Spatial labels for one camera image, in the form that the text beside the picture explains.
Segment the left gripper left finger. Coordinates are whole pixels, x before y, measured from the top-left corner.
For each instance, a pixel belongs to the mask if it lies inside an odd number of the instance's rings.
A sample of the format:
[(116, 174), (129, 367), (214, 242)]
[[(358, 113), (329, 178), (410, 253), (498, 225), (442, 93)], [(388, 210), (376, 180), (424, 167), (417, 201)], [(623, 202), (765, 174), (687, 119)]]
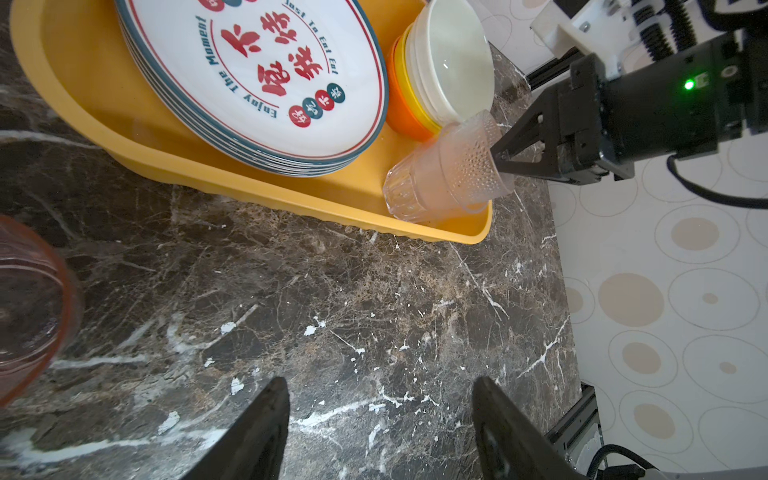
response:
[(287, 381), (275, 377), (183, 479), (277, 479), (289, 417)]

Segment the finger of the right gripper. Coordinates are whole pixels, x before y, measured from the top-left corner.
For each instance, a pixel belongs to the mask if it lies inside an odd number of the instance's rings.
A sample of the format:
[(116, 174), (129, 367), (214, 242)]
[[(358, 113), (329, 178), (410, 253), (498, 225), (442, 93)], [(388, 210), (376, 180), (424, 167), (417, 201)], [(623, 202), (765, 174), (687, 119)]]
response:
[[(491, 147), (498, 172), (543, 180), (571, 180), (574, 164), (560, 120), (558, 92), (546, 89)], [(519, 160), (538, 143), (543, 144), (538, 160)]]

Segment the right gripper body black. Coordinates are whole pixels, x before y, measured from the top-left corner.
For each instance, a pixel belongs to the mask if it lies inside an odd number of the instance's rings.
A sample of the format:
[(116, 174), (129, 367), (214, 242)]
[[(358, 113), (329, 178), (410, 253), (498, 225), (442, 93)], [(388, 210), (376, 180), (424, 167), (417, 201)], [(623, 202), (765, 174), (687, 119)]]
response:
[(624, 180), (642, 160), (707, 156), (767, 130), (767, 34), (723, 34), (614, 80), (589, 56), (572, 65), (557, 100), (560, 182)]

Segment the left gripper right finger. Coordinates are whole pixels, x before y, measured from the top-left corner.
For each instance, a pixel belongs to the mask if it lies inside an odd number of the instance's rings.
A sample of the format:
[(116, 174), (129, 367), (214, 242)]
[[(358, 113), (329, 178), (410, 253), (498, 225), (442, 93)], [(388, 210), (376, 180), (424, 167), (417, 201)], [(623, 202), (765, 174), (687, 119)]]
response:
[(489, 377), (472, 388), (472, 420), (484, 479), (582, 479)]

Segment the clear cup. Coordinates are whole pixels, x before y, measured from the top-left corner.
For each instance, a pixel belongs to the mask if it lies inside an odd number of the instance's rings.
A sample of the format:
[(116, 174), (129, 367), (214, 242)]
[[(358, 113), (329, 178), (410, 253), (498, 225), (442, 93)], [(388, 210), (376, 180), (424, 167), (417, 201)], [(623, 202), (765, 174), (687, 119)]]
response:
[(488, 110), (441, 130), (440, 164), (448, 191), (469, 212), (479, 212), (489, 201), (511, 193), (491, 153), (500, 139), (501, 130)]
[(484, 212), (488, 202), (464, 206), (449, 190), (437, 140), (425, 142), (387, 173), (382, 187), (388, 212), (410, 223), (439, 222)]

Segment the cream white bowl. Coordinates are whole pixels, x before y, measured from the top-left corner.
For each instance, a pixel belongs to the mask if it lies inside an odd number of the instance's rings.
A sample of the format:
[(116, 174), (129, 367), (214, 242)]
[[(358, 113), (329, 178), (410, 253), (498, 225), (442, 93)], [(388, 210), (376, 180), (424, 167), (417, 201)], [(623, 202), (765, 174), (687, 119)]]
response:
[(416, 97), (437, 125), (461, 123), (492, 107), (492, 54), (469, 2), (429, 2), (410, 26), (405, 54)]

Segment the orange bowl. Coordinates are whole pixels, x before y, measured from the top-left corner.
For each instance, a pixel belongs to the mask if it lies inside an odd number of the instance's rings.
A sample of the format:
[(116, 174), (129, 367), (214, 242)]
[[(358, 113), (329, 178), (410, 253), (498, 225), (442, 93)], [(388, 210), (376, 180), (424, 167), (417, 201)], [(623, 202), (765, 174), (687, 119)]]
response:
[(430, 140), (434, 134), (411, 113), (397, 81), (395, 47), (398, 41), (399, 39), (393, 43), (386, 59), (389, 83), (387, 123), (397, 133), (419, 142), (425, 142)]

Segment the yellow bowl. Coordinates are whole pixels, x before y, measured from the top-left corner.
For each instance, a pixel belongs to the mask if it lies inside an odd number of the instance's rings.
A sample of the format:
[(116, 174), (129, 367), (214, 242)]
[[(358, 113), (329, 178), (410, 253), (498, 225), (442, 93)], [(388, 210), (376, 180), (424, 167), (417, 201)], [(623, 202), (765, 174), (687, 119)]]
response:
[(403, 34), (398, 38), (399, 41), (395, 47), (395, 72), (403, 97), (411, 113), (435, 136), (440, 133), (442, 127), (430, 117), (425, 108), (422, 106), (418, 96), (416, 95), (415, 89), (412, 86), (407, 70), (405, 46), (408, 36), (411, 32), (411, 28), (412, 25), (409, 25)]

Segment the white plate green rim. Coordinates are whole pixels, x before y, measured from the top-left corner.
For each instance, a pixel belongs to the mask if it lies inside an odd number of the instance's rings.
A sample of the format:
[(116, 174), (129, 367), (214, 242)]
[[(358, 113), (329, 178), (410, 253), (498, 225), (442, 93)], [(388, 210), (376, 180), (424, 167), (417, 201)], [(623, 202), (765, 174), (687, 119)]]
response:
[(348, 159), (332, 161), (331, 163), (310, 164), (280, 157), (269, 157), (259, 149), (251, 149), (241, 145), (238, 138), (229, 133), (219, 132), (219, 128), (211, 121), (204, 120), (202, 113), (197, 113), (188, 100), (176, 93), (161, 79), (161, 75), (155, 71), (148, 57), (143, 54), (141, 47), (136, 42), (137, 37), (133, 35), (132, 28), (123, 20), (121, 10), (117, 9), (117, 12), (120, 30), (131, 57), (154, 93), (187, 128), (228, 157), (273, 174), (294, 178), (317, 178), (341, 171), (353, 164), (364, 153), (362, 151)]

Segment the white plate red rim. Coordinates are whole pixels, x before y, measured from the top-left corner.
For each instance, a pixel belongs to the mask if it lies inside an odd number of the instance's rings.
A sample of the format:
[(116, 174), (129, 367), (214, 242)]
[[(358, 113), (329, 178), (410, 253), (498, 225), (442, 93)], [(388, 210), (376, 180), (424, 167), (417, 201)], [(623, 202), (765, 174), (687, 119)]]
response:
[(365, 152), (385, 124), (387, 70), (357, 1), (119, 1), (117, 9), (161, 79), (241, 145), (326, 164)]

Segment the pink transparent cup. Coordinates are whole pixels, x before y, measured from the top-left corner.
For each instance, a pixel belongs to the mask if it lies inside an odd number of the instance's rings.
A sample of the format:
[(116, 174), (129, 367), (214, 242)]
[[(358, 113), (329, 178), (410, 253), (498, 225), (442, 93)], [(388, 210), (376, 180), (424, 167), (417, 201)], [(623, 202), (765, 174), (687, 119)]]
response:
[(83, 299), (64, 259), (30, 227), (1, 217), (1, 406), (71, 344)]

